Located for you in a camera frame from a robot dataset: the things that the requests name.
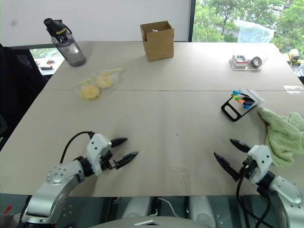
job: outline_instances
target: black office chair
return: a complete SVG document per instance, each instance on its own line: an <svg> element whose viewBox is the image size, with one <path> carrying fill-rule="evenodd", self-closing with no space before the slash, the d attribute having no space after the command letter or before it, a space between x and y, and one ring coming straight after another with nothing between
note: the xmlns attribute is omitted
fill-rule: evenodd
<svg viewBox="0 0 304 228"><path fill-rule="evenodd" d="M28 48L1 46L0 55L0 121L7 126L0 137L6 141L48 80Z"/></svg>

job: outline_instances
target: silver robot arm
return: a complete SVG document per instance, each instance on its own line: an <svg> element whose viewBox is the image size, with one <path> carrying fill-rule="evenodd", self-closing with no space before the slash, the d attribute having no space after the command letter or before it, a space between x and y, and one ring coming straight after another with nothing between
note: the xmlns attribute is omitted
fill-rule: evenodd
<svg viewBox="0 0 304 228"><path fill-rule="evenodd" d="M230 140L239 150L246 152L248 158L243 162L243 167L236 172L221 156L214 153L221 167L226 170L235 181L242 174L258 189L262 188L272 195L277 194L279 202L273 202L278 214L280 228L302 228L304 224L304 192L288 180L275 176L269 169L272 163L269 148L265 145L255 145L250 148L238 140Z"/></svg>
<svg viewBox="0 0 304 228"><path fill-rule="evenodd" d="M86 147L85 158L78 157L49 171L46 182L31 197L21 217L22 224L18 227L53 227L71 191L86 177L93 174L98 176L105 169L119 169L137 155L137 152L130 153L118 162L111 159L110 148L126 140L118 138L110 141L101 134L94 134Z"/></svg>

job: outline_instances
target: black handle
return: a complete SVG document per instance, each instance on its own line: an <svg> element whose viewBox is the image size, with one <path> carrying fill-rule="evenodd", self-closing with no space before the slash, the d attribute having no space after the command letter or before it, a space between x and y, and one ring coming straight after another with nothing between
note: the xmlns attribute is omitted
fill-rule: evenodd
<svg viewBox="0 0 304 228"><path fill-rule="evenodd" d="M64 23L62 23L62 24L66 27L66 29L69 31L69 33L72 34L72 31L70 30L70 28L68 26L66 26Z"/></svg>
<svg viewBox="0 0 304 228"><path fill-rule="evenodd" d="M229 103L229 101L233 99L233 97L231 97L229 100L227 100L222 106L221 106L221 110L229 117L229 119L233 122L238 121L240 118L242 118L242 115L240 113L238 113L238 111ZM229 106L231 108L231 110L237 115L236 118L233 118L226 110L225 107Z"/></svg>

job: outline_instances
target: black bottle cap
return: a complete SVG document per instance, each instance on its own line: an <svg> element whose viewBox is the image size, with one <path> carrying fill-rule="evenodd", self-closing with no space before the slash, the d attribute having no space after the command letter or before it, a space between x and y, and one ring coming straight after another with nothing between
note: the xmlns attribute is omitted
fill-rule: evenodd
<svg viewBox="0 0 304 228"><path fill-rule="evenodd" d="M70 33L71 30L62 23L62 20L53 20L52 18L47 18L43 21L47 27L47 31L52 37L60 37L67 33L67 29Z"/></svg>

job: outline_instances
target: tree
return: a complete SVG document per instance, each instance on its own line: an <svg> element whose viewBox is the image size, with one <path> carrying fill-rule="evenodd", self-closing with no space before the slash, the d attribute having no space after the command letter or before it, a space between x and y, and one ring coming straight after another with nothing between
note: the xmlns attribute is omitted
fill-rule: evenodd
<svg viewBox="0 0 304 228"><path fill-rule="evenodd" d="M224 34L226 23L237 18L237 10L241 6L240 0L209 0L207 5L215 8L216 15L222 17L222 35Z"/></svg>
<svg viewBox="0 0 304 228"><path fill-rule="evenodd" d="M33 58L44 58L49 51L54 51L56 48L39 48L39 49L31 49L30 52L33 56Z"/></svg>
<svg viewBox="0 0 304 228"><path fill-rule="evenodd" d="M216 29L216 25L221 22L221 18L216 16L215 8L202 5L196 0L194 23L193 23L193 42L221 42L224 41Z"/></svg>
<svg viewBox="0 0 304 228"><path fill-rule="evenodd" d="M283 10L272 42L283 53L296 48L304 57L304 0L294 0Z"/></svg>
<svg viewBox="0 0 304 228"><path fill-rule="evenodd" d="M247 12L246 21L270 27L276 21L272 8L283 3L281 0L244 0L242 4Z"/></svg>
<svg viewBox="0 0 304 228"><path fill-rule="evenodd" d="M235 23L233 21L228 21L225 25L225 38L224 41L225 42L234 42L237 43L238 38L233 36L234 31L239 31L240 27L236 26Z"/></svg>

